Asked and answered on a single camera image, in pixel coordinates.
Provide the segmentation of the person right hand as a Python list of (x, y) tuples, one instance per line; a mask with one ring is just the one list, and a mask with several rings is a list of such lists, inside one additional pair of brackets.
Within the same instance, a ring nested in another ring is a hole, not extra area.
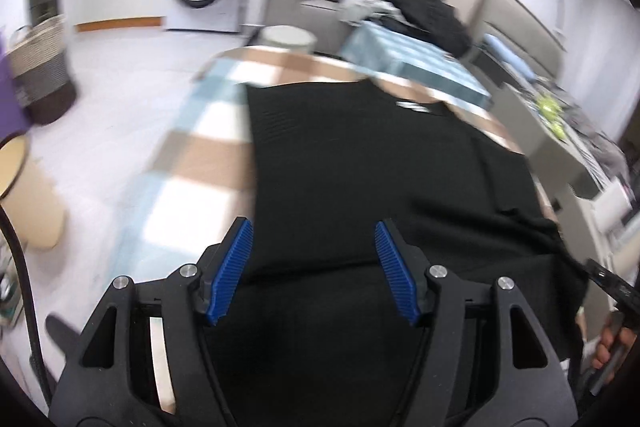
[(620, 342), (625, 346), (625, 350), (628, 350), (634, 344), (636, 334), (631, 329), (622, 327), (618, 333), (614, 335), (611, 329), (611, 322), (606, 322), (601, 331), (600, 340), (591, 360), (591, 367), (593, 369), (600, 369), (610, 361), (611, 349), (615, 340), (620, 340)]

